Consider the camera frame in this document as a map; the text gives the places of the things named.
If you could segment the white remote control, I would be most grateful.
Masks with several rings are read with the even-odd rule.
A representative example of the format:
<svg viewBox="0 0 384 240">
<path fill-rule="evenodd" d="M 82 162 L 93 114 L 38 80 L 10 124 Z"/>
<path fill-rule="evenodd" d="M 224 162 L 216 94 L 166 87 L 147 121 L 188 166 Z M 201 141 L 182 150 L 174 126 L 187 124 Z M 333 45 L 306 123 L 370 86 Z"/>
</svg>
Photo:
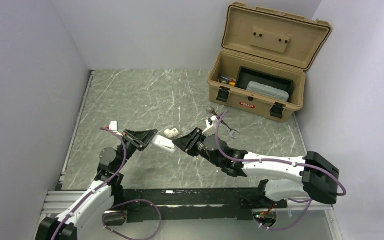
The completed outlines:
<svg viewBox="0 0 384 240">
<path fill-rule="evenodd" d="M 151 141 L 151 143 L 169 153 L 174 153 L 176 151 L 176 146 L 174 145 L 173 141 L 171 139 L 168 139 L 164 136 L 161 136 L 157 134 Z"/>
</svg>

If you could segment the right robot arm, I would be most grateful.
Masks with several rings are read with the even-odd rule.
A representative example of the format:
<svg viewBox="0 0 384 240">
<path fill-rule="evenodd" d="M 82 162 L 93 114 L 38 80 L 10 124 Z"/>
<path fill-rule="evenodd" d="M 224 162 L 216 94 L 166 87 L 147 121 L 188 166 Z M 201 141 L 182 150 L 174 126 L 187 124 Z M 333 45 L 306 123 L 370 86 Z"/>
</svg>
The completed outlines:
<svg viewBox="0 0 384 240">
<path fill-rule="evenodd" d="M 230 177 L 261 177 L 255 200 L 262 208 L 291 198 L 334 205 L 340 196 L 339 169 L 314 151 L 298 157 L 260 155 L 231 148 L 199 128 L 174 139 L 173 144 L 189 156 L 206 159 Z"/>
</svg>

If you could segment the white plastic pipe elbow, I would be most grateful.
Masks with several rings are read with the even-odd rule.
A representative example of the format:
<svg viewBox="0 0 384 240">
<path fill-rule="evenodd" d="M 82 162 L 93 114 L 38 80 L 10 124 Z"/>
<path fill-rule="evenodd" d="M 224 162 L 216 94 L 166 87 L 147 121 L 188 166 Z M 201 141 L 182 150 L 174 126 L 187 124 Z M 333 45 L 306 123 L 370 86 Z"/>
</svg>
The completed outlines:
<svg viewBox="0 0 384 240">
<path fill-rule="evenodd" d="M 176 138 L 180 133 L 177 128 L 172 128 L 172 129 L 166 129 L 163 134 L 165 135 L 166 138 L 168 139 L 173 139 Z"/>
</svg>

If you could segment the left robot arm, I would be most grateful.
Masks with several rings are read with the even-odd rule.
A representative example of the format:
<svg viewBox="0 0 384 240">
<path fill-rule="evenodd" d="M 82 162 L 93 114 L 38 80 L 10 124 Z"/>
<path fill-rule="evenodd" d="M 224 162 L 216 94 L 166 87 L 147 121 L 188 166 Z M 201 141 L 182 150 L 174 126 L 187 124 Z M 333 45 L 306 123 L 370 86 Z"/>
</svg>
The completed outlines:
<svg viewBox="0 0 384 240">
<path fill-rule="evenodd" d="M 103 131 L 113 134 L 120 141 L 117 149 L 103 150 L 97 174 L 90 187 L 65 211 L 54 218 L 46 217 L 38 226 L 37 240 L 78 240 L 86 234 L 88 224 L 105 218 L 107 211 L 133 203 L 155 204 L 139 197 L 127 200 L 124 195 L 121 170 L 136 151 L 145 150 L 158 136 L 157 129 L 122 132 L 104 127 Z"/>
</svg>

